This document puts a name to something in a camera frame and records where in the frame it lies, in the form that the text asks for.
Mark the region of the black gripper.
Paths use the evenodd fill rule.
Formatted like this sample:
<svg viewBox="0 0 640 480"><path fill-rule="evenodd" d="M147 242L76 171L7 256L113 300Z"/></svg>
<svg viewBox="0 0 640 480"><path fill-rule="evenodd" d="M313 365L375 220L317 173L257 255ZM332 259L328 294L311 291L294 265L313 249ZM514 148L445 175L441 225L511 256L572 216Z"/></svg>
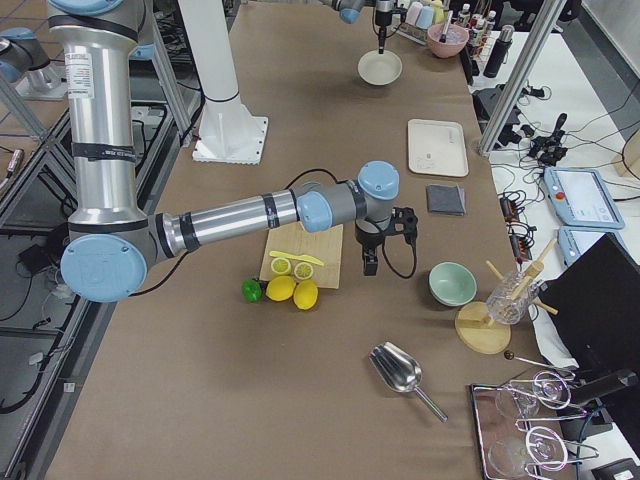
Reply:
<svg viewBox="0 0 640 480"><path fill-rule="evenodd" d="M391 25L394 11L393 0L376 0L374 10L374 25L378 27L378 53L385 52L386 29Z"/></svg>
<svg viewBox="0 0 640 480"><path fill-rule="evenodd" d="M389 221L374 222L371 219L359 219L355 222L355 238L361 245L363 275L375 276L378 270L377 249L381 247L391 232Z"/></svg>

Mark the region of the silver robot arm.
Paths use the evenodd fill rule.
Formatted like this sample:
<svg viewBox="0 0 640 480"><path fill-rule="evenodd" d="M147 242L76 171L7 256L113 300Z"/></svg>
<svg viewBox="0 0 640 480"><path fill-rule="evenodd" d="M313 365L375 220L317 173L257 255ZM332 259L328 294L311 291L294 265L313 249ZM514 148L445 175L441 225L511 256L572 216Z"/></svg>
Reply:
<svg viewBox="0 0 640 480"><path fill-rule="evenodd" d="M122 300L156 264L203 245L301 222L310 233L353 221L387 226L399 174L384 161L334 186L285 189L178 216L145 214L137 203L129 60L147 50L147 1L52 1L51 33L65 52L76 211L61 260L65 283L102 303Z"/></svg>
<svg viewBox="0 0 640 480"><path fill-rule="evenodd" d="M396 10L396 2L392 0L321 0L321 3L336 11L340 19L347 23L355 23L365 6L373 8L373 30L378 41L379 54L385 52L388 27Z"/></svg>

